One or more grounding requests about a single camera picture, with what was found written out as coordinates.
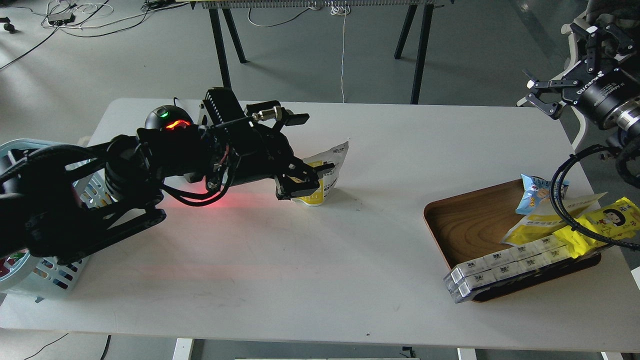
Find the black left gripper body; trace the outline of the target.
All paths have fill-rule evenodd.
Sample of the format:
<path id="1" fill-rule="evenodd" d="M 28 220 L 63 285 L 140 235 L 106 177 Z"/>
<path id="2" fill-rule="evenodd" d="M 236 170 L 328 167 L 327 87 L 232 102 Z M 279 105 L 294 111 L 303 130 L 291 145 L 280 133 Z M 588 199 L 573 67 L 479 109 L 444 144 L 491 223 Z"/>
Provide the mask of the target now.
<path id="1" fill-rule="evenodd" d="M 272 179 L 285 172 L 294 162 L 290 142 L 281 132 L 284 126 L 276 123 L 272 127 L 263 124 L 236 123 L 220 127 L 226 134 L 231 148 L 230 170 L 222 182 L 233 173 L 231 186 Z"/>

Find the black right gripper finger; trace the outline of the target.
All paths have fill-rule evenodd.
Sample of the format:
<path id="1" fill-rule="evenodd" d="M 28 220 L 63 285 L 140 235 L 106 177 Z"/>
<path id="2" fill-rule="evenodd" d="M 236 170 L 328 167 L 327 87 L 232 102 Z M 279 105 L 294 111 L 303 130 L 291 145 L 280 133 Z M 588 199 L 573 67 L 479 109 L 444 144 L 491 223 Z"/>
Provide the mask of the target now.
<path id="1" fill-rule="evenodd" d="M 522 72 L 528 78 L 528 93 L 522 98 L 522 105 L 532 105 L 551 119 L 558 120 L 567 101 L 574 104 L 578 100 L 575 92 L 581 85 L 579 79 L 561 77 L 540 80 L 528 69 L 523 69 Z"/>
<path id="2" fill-rule="evenodd" d="M 573 22 L 570 29 L 583 40 L 585 53 L 579 58 L 579 64 L 588 75 L 608 73 L 636 52 L 636 42 L 615 23 L 583 28 Z"/>

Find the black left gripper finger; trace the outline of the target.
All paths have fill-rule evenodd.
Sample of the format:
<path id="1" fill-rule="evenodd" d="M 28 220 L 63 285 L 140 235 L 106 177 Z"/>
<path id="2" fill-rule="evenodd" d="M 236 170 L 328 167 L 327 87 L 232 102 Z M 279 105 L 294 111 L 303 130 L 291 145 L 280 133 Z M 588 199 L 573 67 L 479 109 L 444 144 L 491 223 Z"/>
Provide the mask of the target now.
<path id="1" fill-rule="evenodd" d="M 292 178 L 281 174 L 275 175 L 275 196 L 278 200 L 291 200 L 311 196 L 320 189 L 320 178 L 317 173 L 311 173 L 307 180 L 296 182 Z"/>
<path id="2" fill-rule="evenodd" d="M 302 159 L 293 159 L 288 166 L 287 178 L 293 182 L 315 182 L 336 167 L 334 162 L 320 161 L 311 165 Z"/>

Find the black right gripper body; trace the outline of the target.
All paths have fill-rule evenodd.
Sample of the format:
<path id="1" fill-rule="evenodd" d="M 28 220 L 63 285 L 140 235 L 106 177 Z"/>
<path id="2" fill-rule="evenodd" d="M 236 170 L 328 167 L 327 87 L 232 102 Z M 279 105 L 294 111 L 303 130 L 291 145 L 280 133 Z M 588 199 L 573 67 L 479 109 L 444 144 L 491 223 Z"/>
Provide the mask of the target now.
<path id="1" fill-rule="evenodd" d="M 570 104 L 599 130 L 619 128 L 624 131 L 639 130 L 638 80 L 619 68 L 607 73 L 599 71 L 589 75 L 580 68 L 574 69 L 578 75 L 570 78 L 580 80 L 574 92 L 577 101 Z"/>

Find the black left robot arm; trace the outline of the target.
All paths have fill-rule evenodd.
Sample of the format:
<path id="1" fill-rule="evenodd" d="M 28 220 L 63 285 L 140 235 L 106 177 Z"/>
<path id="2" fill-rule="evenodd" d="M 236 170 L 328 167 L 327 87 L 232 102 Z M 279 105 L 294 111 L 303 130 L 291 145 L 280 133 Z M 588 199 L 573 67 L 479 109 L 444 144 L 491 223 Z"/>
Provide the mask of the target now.
<path id="1" fill-rule="evenodd" d="M 68 265 L 166 219 L 164 195 L 206 207 L 263 179 L 278 199 L 310 196 L 333 162 L 295 157 L 281 126 L 138 129 L 93 146 L 8 145 L 1 151 L 1 255 L 26 250 Z"/>

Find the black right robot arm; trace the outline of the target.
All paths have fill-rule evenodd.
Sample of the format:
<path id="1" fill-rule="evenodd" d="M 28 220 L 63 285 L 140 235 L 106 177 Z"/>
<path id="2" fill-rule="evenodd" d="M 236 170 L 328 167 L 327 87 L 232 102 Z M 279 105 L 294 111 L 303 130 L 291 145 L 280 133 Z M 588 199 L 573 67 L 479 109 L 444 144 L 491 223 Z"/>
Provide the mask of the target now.
<path id="1" fill-rule="evenodd" d="M 591 122 L 599 130 L 616 129 L 616 133 L 606 145 L 589 146 L 558 167 L 551 178 L 551 207 L 573 231 L 610 246 L 638 251 L 637 243 L 599 235 L 579 224 L 565 208 L 556 183 L 563 182 L 583 158 L 601 154 L 615 159 L 615 170 L 624 182 L 639 187 L 639 175 L 628 167 L 639 157 L 639 41 L 613 22 L 590 25 L 580 18 L 563 25 L 562 32 L 569 39 L 569 65 L 551 80 L 537 79 L 526 71 L 528 94 L 517 106 L 531 104 L 555 120 L 570 107 L 583 132 L 586 122 Z"/>

